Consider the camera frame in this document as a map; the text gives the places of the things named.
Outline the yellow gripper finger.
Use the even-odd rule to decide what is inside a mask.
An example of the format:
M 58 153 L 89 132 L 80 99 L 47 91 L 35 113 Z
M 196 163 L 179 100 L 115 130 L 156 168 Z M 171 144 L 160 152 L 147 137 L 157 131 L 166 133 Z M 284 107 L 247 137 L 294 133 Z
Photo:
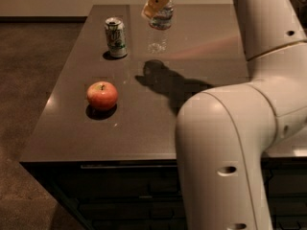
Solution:
M 146 19 L 155 17 L 171 0 L 148 0 L 142 10 Z

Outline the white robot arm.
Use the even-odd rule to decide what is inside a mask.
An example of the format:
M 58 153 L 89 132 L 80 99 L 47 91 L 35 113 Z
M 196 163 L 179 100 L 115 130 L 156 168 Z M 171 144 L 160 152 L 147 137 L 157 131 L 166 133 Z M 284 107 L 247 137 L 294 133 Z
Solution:
M 188 230 L 272 230 L 267 148 L 306 126 L 306 35 L 289 0 L 233 0 L 250 80 L 190 98 L 176 125 Z

